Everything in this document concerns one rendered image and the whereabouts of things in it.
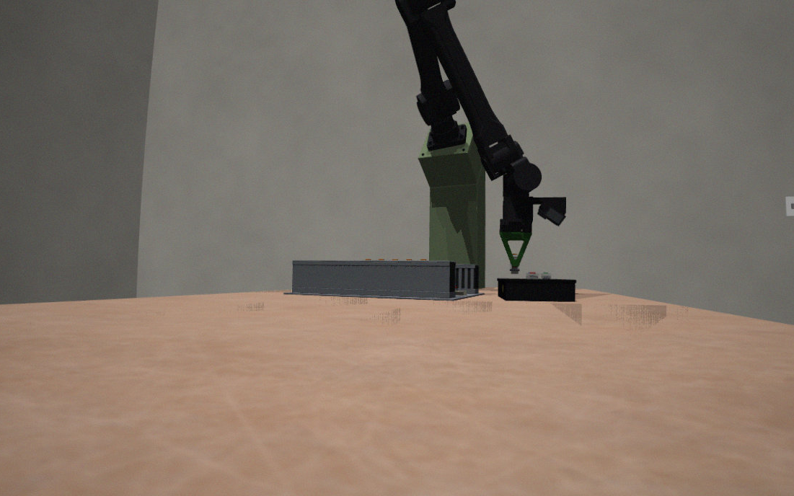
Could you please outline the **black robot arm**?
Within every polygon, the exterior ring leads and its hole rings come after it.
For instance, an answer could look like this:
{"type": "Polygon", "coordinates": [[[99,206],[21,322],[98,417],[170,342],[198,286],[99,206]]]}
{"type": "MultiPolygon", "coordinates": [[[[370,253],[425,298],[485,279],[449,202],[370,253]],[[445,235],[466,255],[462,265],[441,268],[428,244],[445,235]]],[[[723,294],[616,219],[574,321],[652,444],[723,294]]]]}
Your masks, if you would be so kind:
{"type": "Polygon", "coordinates": [[[420,74],[421,94],[416,97],[422,119],[431,126],[428,150],[467,142],[467,126],[457,124],[452,117],[461,104],[490,181],[503,175],[503,197],[528,195],[516,197],[516,218],[531,218],[532,222],[533,205],[540,205],[538,215],[559,226],[566,217],[566,198],[530,197],[530,192],[541,182],[541,172],[522,156],[520,144],[506,133],[485,98],[449,19],[447,9],[454,8],[456,0],[395,0],[395,3],[406,24],[420,74]],[[441,78],[438,60],[449,80],[441,78]]]}

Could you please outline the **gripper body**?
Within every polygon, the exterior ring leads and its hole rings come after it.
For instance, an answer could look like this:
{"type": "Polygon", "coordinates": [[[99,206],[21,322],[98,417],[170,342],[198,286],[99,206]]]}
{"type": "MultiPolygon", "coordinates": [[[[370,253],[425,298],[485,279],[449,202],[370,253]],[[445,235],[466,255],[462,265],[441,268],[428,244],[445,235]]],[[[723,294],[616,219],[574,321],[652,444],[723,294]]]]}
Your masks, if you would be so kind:
{"type": "MultiPolygon", "coordinates": [[[[503,218],[516,218],[516,197],[528,197],[528,195],[503,197],[503,218]]],[[[531,231],[531,229],[531,219],[500,219],[500,231],[531,231]]]]}

